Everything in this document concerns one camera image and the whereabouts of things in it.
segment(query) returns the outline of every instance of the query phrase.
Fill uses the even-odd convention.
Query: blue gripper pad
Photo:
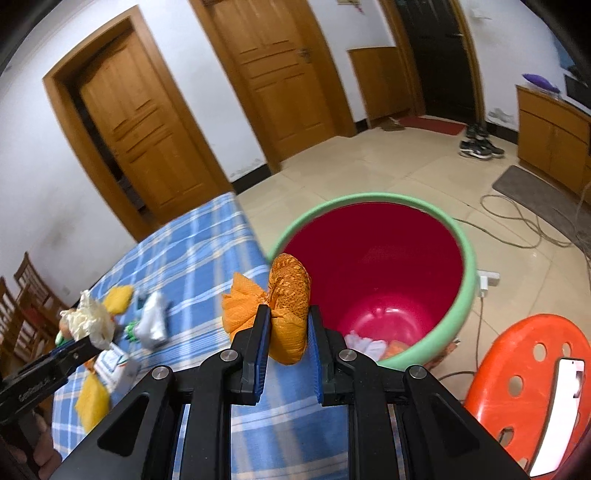
[[[314,323],[312,315],[308,312],[308,348],[313,361],[313,375],[314,375],[314,393],[318,399],[318,403],[324,400],[324,392],[322,391],[322,365],[320,363],[320,353],[318,350],[318,342],[316,341],[316,333],[314,331]]]
[[[261,399],[262,390],[265,386],[265,375],[267,374],[267,362],[269,361],[270,342],[271,311],[269,310],[265,314],[264,324],[262,328],[261,343],[259,344],[259,349],[256,353],[254,395],[257,403]]]

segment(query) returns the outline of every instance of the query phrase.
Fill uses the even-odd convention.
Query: orange stool
[[[466,409],[493,437],[500,438],[503,432],[512,429],[513,437],[505,449],[525,469],[543,435],[556,362],[563,357],[584,360],[585,368],[591,368],[591,347],[583,332],[558,315],[529,317],[495,341],[466,397]],[[586,382],[585,375],[579,416],[562,463],[583,435],[590,414],[591,382]],[[553,476],[554,473],[549,473],[536,478],[546,480]]]

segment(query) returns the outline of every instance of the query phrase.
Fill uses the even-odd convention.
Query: door handle
[[[306,62],[306,63],[311,63],[311,61],[312,61],[312,60],[311,60],[311,58],[310,58],[311,51],[310,51],[310,49],[309,49],[309,48],[306,48],[306,47],[304,47],[304,48],[300,48],[300,49],[297,51],[297,53],[298,53],[298,55],[299,55],[300,57],[302,57],[302,58],[304,59],[304,62]]]

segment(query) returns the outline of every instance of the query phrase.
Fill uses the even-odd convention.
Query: door frame
[[[424,115],[425,100],[423,96],[423,87],[421,86],[421,77],[418,74],[417,63],[414,59],[413,48],[398,7],[394,0],[379,0],[382,7],[386,21],[392,31],[396,46],[401,50],[402,63],[404,64],[404,76],[407,81],[408,90],[411,92],[413,99],[413,108],[411,108],[413,115]],[[484,92],[482,90],[482,76],[480,75],[480,64],[478,63],[478,56],[476,55],[476,47],[474,46],[474,39],[470,25],[464,14],[464,10],[458,0],[449,0],[456,21],[462,33],[462,44],[468,64],[470,66],[470,76],[472,80],[472,92],[474,95],[474,107],[476,110],[476,119],[480,123],[486,121]]]
[[[136,5],[126,10],[70,50],[43,77],[43,84],[57,120],[74,153],[78,157],[80,165],[82,165],[99,193],[109,207],[111,207],[113,213],[123,223],[123,226],[136,241],[140,242],[153,233],[157,229],[157,226],[147,222],[138,213],[117,184],[95,147],[89,133],[86,131],[84,123],[68,91],[69,83],[86,67],[88,62],[104,46],[129,30],[133,30],[138,36],[164,90],[178,113],[181,123],[189,133],[189,137],[195,146],[203,154],[203,161],[207,169],[211,172],[220,193],[231,192],[233,190],[232,185],[226,178],[216,157],[203,137],[201,130],[199,130],[168,67],[164,63],[164,59],[156,46],[148,25],[144,21],[139,6]]]
[[[254,96],[207,8],[208,5],[214,4],[217,1],[219,0],[189,0],[189,3],[193,7],[197,19],[201,23],[236,92],[238,101],[240,101],[256,139],[261,145],[271,171],[277,173],[281,171],[281,162],[285,159],[281,158],[281,155],[275,148],[271,134],[267,130],[263,118],[256,108]],[[336,134],[341,137],[354,137],[357,135],[357,129],[349,108],[349,102],[347,101],[343,84],[340,81],[335,61],[312,8],[307,0],[287,0],[285,4],[293,14],[302,37],[310,43],[314,69],[322,93],[326,98]]]

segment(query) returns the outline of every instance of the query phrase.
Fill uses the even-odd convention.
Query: orange mesh bag
[[[307,343],[310,279],[304,266],[291,255],[281,254],[269,273],[269,292],[252,280],[234,273],[229,294],[222,296],[222,323],[234,339],[236,332],[252,327],[260,304],[271,308],[269,355],[284,365],[298,362]]]

